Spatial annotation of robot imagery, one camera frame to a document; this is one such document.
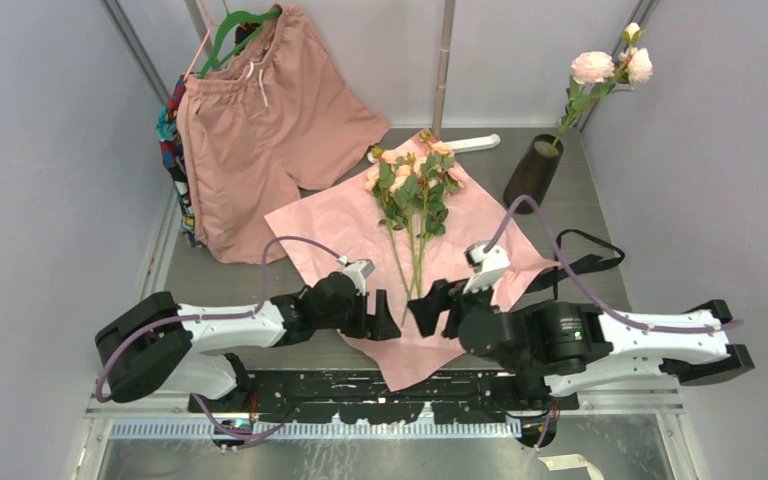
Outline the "black ribbon gold lettering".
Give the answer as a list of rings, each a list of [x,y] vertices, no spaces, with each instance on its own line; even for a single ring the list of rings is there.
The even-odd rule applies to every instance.
[[[597,247],[601,247],[612,252],[610,257],[590,253],[571,262],[570,268],[576,275],[585,275],[611,270],[619,266],[626,258],[625,252],[618,246],[578,229],[565,229],[561,231],[555,238],[555,244],[558,247],[561,247],[562,240],[567,235],[579,236],[584,240],[596,245]],[[565,280],[568,277],[568,273],[563,269],[562,266],[547,268],[535,277],[525,292],[535,293],[551,288],[553,299],[557,300],[559,298],[558,285],[562,280]]]

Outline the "pink wrapping paper sheet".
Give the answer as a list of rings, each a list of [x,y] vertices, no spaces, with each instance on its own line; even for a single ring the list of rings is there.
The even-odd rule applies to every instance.
[[[326,148],[290,155],[283,166],[311,194],[269,213],[266,221],[276,235],[289,236],[282,247],[308,284],[328,275],[336,265],[312,246],[313,241],[351,260],[374,263],[370,285],[387,291],[402,335],[383,342],[347,342],[378,364],[390,389],[401,390],[425,380],[463,353],[454,340],[438,334],[421,336],[407,311],[408,300],[427,294],[437,279],[470,276],[465,249],[489,239],[505,210],[460,164],[454,164],[449,173],[459,190],[444,201],[449,211],[443,223],[445,232],[426,242],[410,241],[405,231],[389,231],[382,222],[383,210],[374,203],[370,190],[377,166],[349,179],[343,177],[359,160],[355,153],[340,160]]]

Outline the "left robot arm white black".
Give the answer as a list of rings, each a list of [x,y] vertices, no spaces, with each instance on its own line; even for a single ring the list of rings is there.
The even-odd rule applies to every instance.
[[[364,277],[333,272],[300,291],[261,305],[197,307],[154,293],[95,336],[103,363],[100,402],[129,403],[157,391],[220,400],[241,392],[247,376],[233,352],[279,348],[310,340],[319,330],[387,341],[401,335],[387,293],[360,287]]]

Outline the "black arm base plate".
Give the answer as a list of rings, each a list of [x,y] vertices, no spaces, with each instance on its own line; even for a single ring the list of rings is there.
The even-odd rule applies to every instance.
[[[269,423],[414,423],[424,409],[442,424],[495,423],[507,414],[579,407],[576,395],[554,399],[522,375],[502,371],[442,370],[418,384],[390,390],[372,370],[252,370],[242,386],[218,400],[203,400],[218,415],[253,413]]]

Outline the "orange pink rose stem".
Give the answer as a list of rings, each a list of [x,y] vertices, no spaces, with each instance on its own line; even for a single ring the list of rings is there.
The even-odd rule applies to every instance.
[[[445,223],[449,215],[447,199],[462,189],[463,182],[452,172],[457,166],[453,150],[434,138],[431,132],[420,132],[416,145],[408,153],[418,158],[419,194],[415,225],[419,256],[419,298],[424,290],[423,264],[426,251],[433,239],[446,232]]]

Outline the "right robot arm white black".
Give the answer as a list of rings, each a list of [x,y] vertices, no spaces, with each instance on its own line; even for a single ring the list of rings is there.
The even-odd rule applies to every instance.
[[[493,290],[438,280],[409,301],[422,336],[455,339],[462,349],[513,374],[524,399],[569,397],[626,380],[672,376],[708,386],[754,369],[748,348],[728,340],[726,306],[712,301],[679,315],[613,318],[592,304],[545,301],[504,312]]]

